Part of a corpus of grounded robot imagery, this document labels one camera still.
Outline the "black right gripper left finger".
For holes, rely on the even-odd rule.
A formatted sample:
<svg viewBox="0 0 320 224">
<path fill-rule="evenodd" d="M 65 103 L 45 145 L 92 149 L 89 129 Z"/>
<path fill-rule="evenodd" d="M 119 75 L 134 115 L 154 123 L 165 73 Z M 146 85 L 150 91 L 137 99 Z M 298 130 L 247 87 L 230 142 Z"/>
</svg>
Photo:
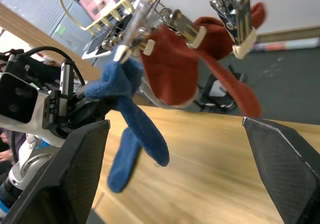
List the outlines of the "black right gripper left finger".
<svg viewBox="0 0 320 224">
<path fill-rule="evenodd" d="M 4 224 L 85 224 L 98 188 L 108 120 L 74 130 L 9 209 Z"/>
</svg>

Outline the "finger of the ribbed left gripper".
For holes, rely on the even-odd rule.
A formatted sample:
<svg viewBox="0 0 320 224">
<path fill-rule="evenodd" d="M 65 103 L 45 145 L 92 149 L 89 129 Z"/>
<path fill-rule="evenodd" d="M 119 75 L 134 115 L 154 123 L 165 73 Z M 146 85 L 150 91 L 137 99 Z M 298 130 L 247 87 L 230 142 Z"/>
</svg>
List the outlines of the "finger of the ribbed left gripper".
<svg viewBox="0 0 320 224">
<path fill-rule="evenodd" d="M 72 96 L 74 93 L 74 63 L 71 60 L 65 60 L 60 67 L 59 90 L 62 96 Z"/>
<path fill-rule="evenodd" d="M 95 100 L 84 99 L 75 106 L 74 123 L 89 124 L 104 120 L 105 115 L 116 106 L 117 101 L 118 99 L 115 97 Z"/>
</svg>

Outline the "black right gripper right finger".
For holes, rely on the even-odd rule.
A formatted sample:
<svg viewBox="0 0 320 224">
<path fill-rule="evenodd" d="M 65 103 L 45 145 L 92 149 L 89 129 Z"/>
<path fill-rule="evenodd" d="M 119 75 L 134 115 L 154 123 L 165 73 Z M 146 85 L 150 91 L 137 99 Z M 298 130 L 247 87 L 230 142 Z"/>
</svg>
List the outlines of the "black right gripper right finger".
<svg viewBox="0 0 320 224">
<path fill-rule="evenodd" d="M 259 176 L 285 224 L 320 222 L 320 155 L 293 128 L 244 117 Z"/>
</svg>

